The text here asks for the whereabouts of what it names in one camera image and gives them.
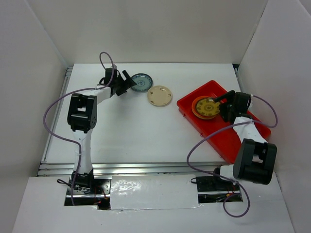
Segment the yellow patterned plate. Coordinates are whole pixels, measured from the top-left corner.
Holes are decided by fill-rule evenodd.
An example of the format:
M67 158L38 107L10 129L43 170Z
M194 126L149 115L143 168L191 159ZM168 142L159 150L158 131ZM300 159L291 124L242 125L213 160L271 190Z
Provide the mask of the yellow patterned plate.
M202 119L212 119L220 112L219 103L211 98L200 99L195 105L195 112Z

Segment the blue patterned plate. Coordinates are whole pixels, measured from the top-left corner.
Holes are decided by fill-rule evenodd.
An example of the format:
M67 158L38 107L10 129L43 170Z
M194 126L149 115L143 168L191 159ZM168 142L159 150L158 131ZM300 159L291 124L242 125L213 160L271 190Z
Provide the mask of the blue patterned plate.
M136 83L131 89L135 92L144 93L147 92L153 86L153 79L151 76L145 73L138 73L131 77Z

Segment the orange plate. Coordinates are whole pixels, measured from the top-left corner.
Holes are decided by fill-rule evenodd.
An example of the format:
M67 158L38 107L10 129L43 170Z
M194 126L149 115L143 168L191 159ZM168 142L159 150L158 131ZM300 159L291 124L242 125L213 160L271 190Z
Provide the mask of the orange plate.
M196 99L192 102L192 105L191 105L191 110L192 110L193 114L194 114L195 116L197 116L198 118L200 118L200 117L199 117L199 116L197 115L197 113L195 112L195 105L196 105L196 103L198 102L198 100L203 99L203 98L210 98L210 97L207 97L207 96L198 97L198 98L196 98Z

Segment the beige floral plate back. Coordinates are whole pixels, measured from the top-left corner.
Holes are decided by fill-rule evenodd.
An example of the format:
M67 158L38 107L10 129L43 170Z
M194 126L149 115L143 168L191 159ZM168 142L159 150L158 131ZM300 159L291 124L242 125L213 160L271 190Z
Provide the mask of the beige floral plate back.
M172 98L173 94L171 90L161 85L153 86L147 92L148 102L157 107L168 105Z

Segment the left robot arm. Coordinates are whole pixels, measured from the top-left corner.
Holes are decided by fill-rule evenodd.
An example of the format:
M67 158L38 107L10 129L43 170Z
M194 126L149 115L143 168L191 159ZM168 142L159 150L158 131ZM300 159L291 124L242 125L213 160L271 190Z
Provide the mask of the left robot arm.
M71 175L73 188L84 193L92 193L96 188L93 165L91 161L91 135L97 124L97 105L111 98L120 96L136 85L126 70L119 73L117 69L108 68L105 77L96 88L78 91L71 95L67 122L73 132L75 162Z

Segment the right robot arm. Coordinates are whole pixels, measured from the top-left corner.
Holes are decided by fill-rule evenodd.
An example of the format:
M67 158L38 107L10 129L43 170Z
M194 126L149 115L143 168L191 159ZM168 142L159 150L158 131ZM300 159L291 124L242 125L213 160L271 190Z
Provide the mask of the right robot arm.
M255 120L247 111L254 95L231 90L213 99L219 104L220 115L225 122L229 122L241 141L236 161L233 165L233 176L238 180L268 185L272 179L277 147L268 143L259 133L255 124L274 128L278 124L276 111L275 124L269 126Z

